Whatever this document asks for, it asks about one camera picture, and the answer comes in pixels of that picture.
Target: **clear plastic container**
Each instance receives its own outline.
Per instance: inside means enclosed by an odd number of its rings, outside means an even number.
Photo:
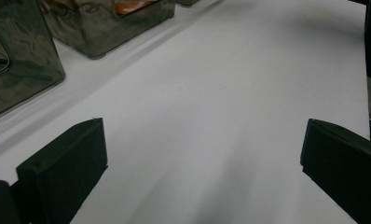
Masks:
[[[0,114],[63,79],[37,1],[0,0]]]
[[[190,7],[194,3],[198,2],[199,0],[176,0],[176,3],[181,4],[183,6]]]
[[[52,36],[92,59],[174,15],[174,0],[135,1],[39,0]]]

